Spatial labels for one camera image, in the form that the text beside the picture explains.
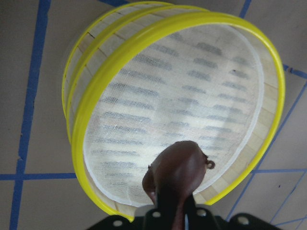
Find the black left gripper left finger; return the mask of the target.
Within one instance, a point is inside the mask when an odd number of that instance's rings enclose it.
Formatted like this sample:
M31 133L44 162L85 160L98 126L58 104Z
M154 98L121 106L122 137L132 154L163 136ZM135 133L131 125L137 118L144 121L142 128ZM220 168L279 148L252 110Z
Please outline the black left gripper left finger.
M176 181L162 178L155 181L156 203L161 211L176 211L179 203Z

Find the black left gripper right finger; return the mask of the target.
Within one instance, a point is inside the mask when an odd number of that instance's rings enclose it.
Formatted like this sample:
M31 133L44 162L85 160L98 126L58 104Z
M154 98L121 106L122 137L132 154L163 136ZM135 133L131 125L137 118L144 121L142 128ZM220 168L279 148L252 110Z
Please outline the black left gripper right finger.
M184 202L184 213L196 213L196 204L193 195L189 195Z

